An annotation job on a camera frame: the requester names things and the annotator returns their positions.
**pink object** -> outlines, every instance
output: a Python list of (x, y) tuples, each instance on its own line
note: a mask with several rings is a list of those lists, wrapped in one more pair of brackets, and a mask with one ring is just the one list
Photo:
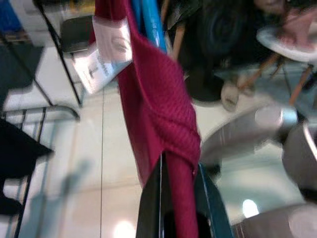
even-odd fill
[(198, 238), (193, 179), (200, 136), (182, 69), (139, 34), (130, 0), (96, 0), (95, 15), (129, 22), (133, 63), (118, 82), (140, 180), (147, 182), (165, 152), (177, 237)]

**white tile floor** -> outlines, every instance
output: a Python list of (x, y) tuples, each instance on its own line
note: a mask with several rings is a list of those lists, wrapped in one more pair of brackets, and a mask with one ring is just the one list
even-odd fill
[[(76, 106), (54, 48), (45, 50), (37, 77), (55, 102)], [(264, 94), (241, 96), (234, 114), (220, 104), (195, 106), (202, 139), (237, 113), (270, 101)], [(26, 94), (10, 95), (6, 107), (43, 104), (33, 88)], [(76, 110), (80, 122), (50, 122), (44, 127), (41, 142), (55, 154), (37, 165), (20, 238), (135, 236), (142, 189), (116, 87), (86, 96), (83, 108)], [(24, 130), (34, 134), (37, 126), (30, 124)], [(268, 144), (254, 155), (223, 163), (217, 184), (231, 222), (243, 218), (246, 199), (255, 201), (260, 212), (302, 201), (283, 170), (281, 152)], [(24, 184), (19, 189), (6, 183), (5, 193), (21, 200), (23, 189)], [(0, 238), (11, 238), (15, 224), (1, 220)]]

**white tag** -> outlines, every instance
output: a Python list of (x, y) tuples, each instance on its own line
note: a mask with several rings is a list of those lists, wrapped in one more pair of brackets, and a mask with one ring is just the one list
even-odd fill
[(127, 62), (132, 60), (128, 20), (108, 21), (93, 17), (96, 42), (104, 62)]
[(97, 46), (74, 55), (74, 67), (86, 90), (92, 94), (102, 89), (131, 62), (104, 63)]

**red mesh fabric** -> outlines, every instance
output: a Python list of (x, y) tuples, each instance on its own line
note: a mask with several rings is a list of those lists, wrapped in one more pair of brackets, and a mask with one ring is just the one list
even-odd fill
[(118, 82), (140, 180), (146, 183), (165, 152), (177, 237), (198, 238), (193, 178), (200, 137), (182, 69), (138, 33), (130, 0), (96, 0), (95, 15), (129, 22), (133, 63)]

